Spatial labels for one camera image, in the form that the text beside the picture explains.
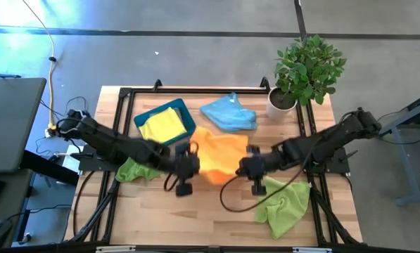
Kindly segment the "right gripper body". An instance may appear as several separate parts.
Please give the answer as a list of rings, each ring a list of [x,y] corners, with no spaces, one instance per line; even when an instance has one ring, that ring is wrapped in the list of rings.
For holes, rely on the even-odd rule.
[[[261,179],[266,172],[266,161],[263,157],[244,157],[239,162],[239,175],[248,179]]]

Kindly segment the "teal plastic bin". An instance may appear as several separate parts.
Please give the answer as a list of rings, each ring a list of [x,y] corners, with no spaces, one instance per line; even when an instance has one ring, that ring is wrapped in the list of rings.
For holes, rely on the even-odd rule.
[[[190,137],[196,129],[196,123],[194,122],[190,112],[188,111],[187,107],[185,106],[184,101],[181,98],[172,100],[172,101],[170,101],[166,104],[163,104],[163,105],[161,105],[159,107],[156,107],[152,110],[149,110],[149,111],[144,112],[140,115],[137,115],[134,118],[134,123],[135,123],[137,129],[139,130],[139,127],[142,126],[146,122],[146,120],[150,117],[151,113],[161,112],[163,110],[166,110],[168,107],[179,109],[179,111],[182,115],[182,123],[183,123],[183,125],[186,129],[186,133],[182,134],[182,135],[180,135],[176,138],[173,138],[173,139],[167,141],[166,143],[163,143],[164,145],[169,145],[169,144],[175,143],[179,140],[182,140],[183,138]]]

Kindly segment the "lime green microfiber towel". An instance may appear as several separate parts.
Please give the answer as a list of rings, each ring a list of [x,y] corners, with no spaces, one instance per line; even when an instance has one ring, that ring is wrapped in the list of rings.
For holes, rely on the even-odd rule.
[[[266,223],[271,237],[278,240],[304,217],[310,199],[310,188],[306,181],[292,182],[255,208],[254,221]]]

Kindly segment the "yellow microfiber towel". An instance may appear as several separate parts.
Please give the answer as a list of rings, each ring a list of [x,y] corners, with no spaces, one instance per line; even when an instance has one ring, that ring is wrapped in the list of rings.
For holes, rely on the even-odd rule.
[[[186,129],[176,111],[172,108],[156,113],[149,117],[139,127],[143,139],[166,143],[186,133]]]

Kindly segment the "orange microfiber towel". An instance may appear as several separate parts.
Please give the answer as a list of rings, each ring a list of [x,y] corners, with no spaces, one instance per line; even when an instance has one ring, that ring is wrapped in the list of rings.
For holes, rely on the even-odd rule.
[[[190,141],[198,145],[199,174],[214,185],[223,185],[233,178],[239,161],[247,156],[246,135],[215,135],[211,130],[197,126]]]

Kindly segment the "blue microfiber towel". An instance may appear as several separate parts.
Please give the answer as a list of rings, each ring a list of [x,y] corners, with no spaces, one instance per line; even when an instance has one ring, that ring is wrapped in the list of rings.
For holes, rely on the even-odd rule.
[[[225,132],[257,129],[256,112],[243,107],[234,92],[201,106],[200,111]]]

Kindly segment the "grass green microfiber towel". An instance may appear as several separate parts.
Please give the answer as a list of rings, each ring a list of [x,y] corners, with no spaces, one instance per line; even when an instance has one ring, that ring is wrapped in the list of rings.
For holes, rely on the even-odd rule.
[[[128,158],[125,163],[119,167],[115,179],[120,183],[131,182],[138,178],[144,178],[151,181],[161,174],[161,171],[142,165],[132,158]]]

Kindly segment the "green leafy plant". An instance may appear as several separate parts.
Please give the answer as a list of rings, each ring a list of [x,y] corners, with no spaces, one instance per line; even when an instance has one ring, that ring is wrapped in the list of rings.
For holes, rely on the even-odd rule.
[[[327,94],[336,92],[334,84],[347,63],[343,52],[318,34],[296,39],[278,50],[275,61],[276,88],[270,101],[281,110],[291,109],[296,103],[306,106],[311,100],[321,105]]]

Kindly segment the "white power box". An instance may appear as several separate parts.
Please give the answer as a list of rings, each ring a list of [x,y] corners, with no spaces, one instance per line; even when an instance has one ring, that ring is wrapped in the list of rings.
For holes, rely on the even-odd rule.
[[[79,145],[78,147],[75,147],[74,145],[69,145],[65,153],[61,155],[64,158],[63,167],[74,171],[77,174],[81,174],[81,172],[79,171],[80,161],[71,157],[70,154],[77,153],[79,150],[83,151],[82,145]]]

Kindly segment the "black angled beam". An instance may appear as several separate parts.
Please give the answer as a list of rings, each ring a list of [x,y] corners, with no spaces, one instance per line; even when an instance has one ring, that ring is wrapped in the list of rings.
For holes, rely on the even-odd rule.
[[[20,162],[21,169],[31,169],[33,172],[51,177],[62,183],[76,186],[79,175],[66,167],[60,166],[51,160],[25,150]]]

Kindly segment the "grey metal stand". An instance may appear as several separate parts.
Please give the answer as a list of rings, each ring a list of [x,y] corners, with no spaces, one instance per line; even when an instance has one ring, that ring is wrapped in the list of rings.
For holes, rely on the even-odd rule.
[[[401,109],[401,111],[392,112],[387,115],[394,114],[400,114],[400,116],[381,128],[378,139],[398,147],[400,159],[411,190],[409,195],[397,198],[396,204],[403,206],[406,204],[420,203],[420,185],[411,164],[409,153],[406,150],[408,145],[419,144],[420,139],[404,142],[401,132],[402,129],[420,130],[420,98]]]

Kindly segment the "grey desk with keyboard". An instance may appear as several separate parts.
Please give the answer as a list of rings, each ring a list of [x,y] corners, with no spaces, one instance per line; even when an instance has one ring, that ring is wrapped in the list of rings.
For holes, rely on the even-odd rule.
[[[23,238],[30,216],[27,201],[32,187],[32,175],[29,169],[0,174],[0,181],[4,182],[0,192],[0,220],[8,219],[13,224],[0,248],[10,247]]]

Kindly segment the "dark grey desk top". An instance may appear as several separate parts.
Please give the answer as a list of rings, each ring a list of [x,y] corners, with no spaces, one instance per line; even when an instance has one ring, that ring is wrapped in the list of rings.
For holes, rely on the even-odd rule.
[[[0,173],[18,169],[45,78],[0,79]]]

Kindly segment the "black aluminium table frame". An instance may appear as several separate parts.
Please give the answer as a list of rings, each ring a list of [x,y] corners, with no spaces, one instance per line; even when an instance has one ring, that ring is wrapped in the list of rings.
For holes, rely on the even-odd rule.
[[[254,110],[257,114],[257,130],[241,131],[248,135],[249,144],[258,145],[262,152],[271,151],[271,146],[286,138],[300,136],[301,124],[299,116],[305,125],[302,134],[309,136],[314,130],[323,130],[335,124],[333,109],[329,95],[324,98],[322,105],[312,102],[314,124],[310,126],[309,109],[298,109],[288,113],[282,121],[268,118],[266,113],[267,92],[265,88],[242,87],[185,87],[160,86],[156,92],[149,86],[103,86],[101,88],[95,119],[107,127],[114,122],[119,101],[120,90],[127,93],[122,97],[121,120],[131,116],[128,135],[139,136],[135,129],[133,118],[135,115],[147,112],[153,108],[182,98],[197,126],[205,127],[214,134],[222,134],[207,117],[200,113],[200,106],[213,102],[223,95],[235,92],[242,106]],[[65,240],[73,237],[73,221],[76,231],[84,226],[96,209],[98,194],[101,189],[109,189],[113,182],[114,173],[107,181],[102,181],[103,172],[96,171],[88,179],[73,219],[72,208]],[[228,212],[219,202],[219,191],[222,186],[212,185],[203,176],[192,178],[193,194],[188,197],[176,197],[174,191],[165,192],[163,183],[166,176],[152,181],[136,179],[132,183],[122,183],[115,200],[110,245],[128,245],[138,252],[144,246],[163,247],[165,251],[208,249],[212,251],[228,252],[229,250],[247,250],[260,252],[258,247],[267,250],[280,247],[316,247],[318,246],[316,223],[313,214],[319,214],[322,235],[327,242],[331,241],[329,220],[323,214],[322,208],[318,212],[312,211],[311,201],[303,218],[277,240],[272,239],[269,225],[254,221],[255,210],[248,212]],[[362,242],[362,235],[353,196],[348,181],[339,174],[325,176],[326,190],[322,190],[323,179],[314,179],[317,187],[325,191],[329,197],[331,208],[343,227],[353,239]],[[246,208],[256,203],[250,187],[253,183],[247,179],[239,179],[230,183],[224,190],[224,201],[232,208]]]

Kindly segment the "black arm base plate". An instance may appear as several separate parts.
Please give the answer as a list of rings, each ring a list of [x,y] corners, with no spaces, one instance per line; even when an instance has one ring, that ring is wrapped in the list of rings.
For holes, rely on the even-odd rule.
[[[330,157],[323,162],[311,162],[304,172],[308,174],[349,174],[350,167],[345,148],[338,149],[333,154],[333,157]]]
[[[82,152],[78,155],[73,155],[73,157],[79,160],[80,171],[117,171],[120,166],[104,160],[89,145],[85,145]]]

